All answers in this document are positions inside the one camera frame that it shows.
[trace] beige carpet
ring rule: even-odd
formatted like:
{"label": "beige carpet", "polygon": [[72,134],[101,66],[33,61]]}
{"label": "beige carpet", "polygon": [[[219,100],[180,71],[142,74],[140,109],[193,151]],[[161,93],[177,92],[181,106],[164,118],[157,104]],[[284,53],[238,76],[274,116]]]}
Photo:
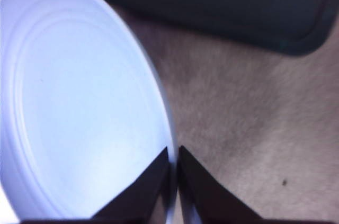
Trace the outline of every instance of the beige carpet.
{"label": "beige carpet", "polygon": [[339,222],[339,22],[293,58],[119,13],[159,72],[179,144],[222,185],[265,218]]}

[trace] floor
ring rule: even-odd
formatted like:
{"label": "floor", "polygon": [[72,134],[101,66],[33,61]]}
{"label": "floor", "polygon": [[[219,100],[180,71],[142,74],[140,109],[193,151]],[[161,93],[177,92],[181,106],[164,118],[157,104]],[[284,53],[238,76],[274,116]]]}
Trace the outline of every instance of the floor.
{"label": "floor", "polygon": [[222,185],[264,218],[339,222],[339,21],[297,58],[118,12],[159,72],[179,144]]}

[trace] white plate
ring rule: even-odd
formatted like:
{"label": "white plate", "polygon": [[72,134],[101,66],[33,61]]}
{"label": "white plate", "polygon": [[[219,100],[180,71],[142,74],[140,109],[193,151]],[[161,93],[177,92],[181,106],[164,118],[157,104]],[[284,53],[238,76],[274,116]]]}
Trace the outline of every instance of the white plate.
{"label": "white plate", "polygon": [[1,181],[18,218],[90,217],[166,146],[175,166],[154,68],[103,0],[1,0],[1,62]]}

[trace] paper plate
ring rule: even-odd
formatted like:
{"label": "paper plate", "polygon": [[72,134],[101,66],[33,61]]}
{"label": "paper plate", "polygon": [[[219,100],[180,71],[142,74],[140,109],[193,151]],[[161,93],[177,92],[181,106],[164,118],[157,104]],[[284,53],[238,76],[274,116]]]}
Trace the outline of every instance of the paper plate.
{"label": "paper plate", "polygon": [[166,146],[175,166],[156,72],[103,0],[1,0],[1,63],[1,182],[19,219],[88,218]]}

